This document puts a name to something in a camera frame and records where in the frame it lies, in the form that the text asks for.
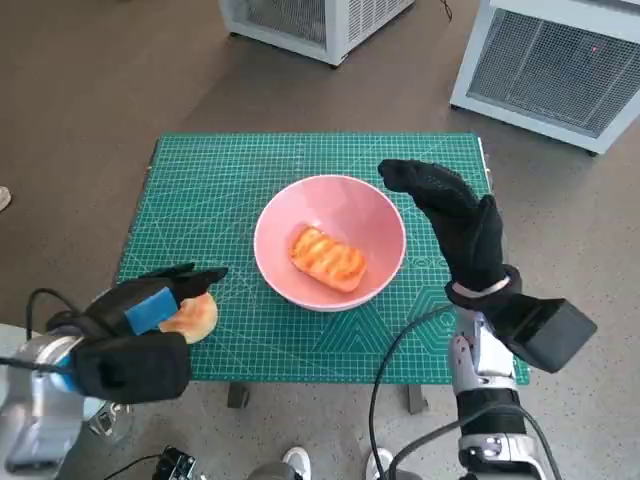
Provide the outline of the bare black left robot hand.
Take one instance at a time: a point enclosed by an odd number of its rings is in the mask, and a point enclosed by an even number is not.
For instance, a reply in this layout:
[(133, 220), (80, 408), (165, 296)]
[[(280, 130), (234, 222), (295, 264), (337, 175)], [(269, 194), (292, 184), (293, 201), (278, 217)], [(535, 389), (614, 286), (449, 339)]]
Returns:
[(109, 336), (140, 336), (153, 331), (179, 333), (188, 344), (207, 337), (218, 322), (211, 285), (226, 267), (198, 269), (178, 264), (123, 281), (97, 297), (84, 315)]

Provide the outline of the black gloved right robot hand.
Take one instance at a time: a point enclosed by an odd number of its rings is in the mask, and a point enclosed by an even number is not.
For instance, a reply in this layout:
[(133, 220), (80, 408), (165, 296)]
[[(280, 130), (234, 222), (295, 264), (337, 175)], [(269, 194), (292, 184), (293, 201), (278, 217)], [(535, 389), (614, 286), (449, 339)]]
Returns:
[(455, 283), (482, 292), (506, 278), (503, 222), (492, 195), (477, 197), (458, 173), (436, 163), (386, 159), (378, 173), (428, 218)]

